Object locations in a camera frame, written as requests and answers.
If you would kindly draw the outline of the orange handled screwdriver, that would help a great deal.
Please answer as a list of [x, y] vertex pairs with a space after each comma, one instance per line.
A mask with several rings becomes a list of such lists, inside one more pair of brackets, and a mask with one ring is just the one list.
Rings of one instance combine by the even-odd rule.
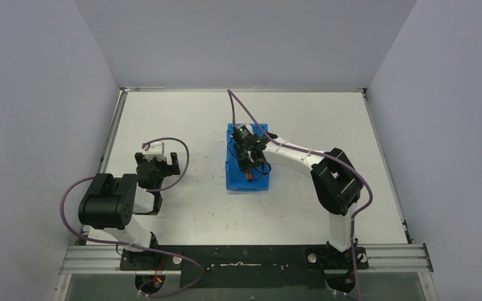
[[249, 170], [245, 170], [244, 175], [245, 175], [246, 180], [248, 180], [248, 181], [252, 180], [252, 175], [251, 175]]

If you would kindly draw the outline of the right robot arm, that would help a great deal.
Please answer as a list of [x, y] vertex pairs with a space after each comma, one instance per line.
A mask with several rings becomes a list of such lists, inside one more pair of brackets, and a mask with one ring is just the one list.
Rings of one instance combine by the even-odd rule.
[[312, 179], [322, 207], [329, 212], [331, 235], [329, 262], [335, 268], [366, 265], [354, 239], [354, 219], [364, 178], [355, 171], [348, 157], [338, 148], [320, 152], [291, 144], [254, 125], [230, 126], [227, 161], [237, 161], [235, 177], [244, 175], [255, 190], [266, 190], [272, 166], [282, 166]]

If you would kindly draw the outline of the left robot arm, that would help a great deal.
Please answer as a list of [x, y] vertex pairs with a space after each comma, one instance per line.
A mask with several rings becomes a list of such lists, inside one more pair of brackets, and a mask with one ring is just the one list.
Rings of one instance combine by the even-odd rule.
[[168, 162], [163, 154], [136, 153], [134, 173], [122, 177], [96, 174], [79, 204], [78, 218], [83, 225], [125, 243], [124, 268], [153, 270], [164, 261], [164, 255], [155, 248], [155, 234], [143, 228], [136, 216], [155, 216], [160, 212], [163, 197], [159, 189], [164, 179], [181, 174], [177, 153], [172, 152], [170, 157]]

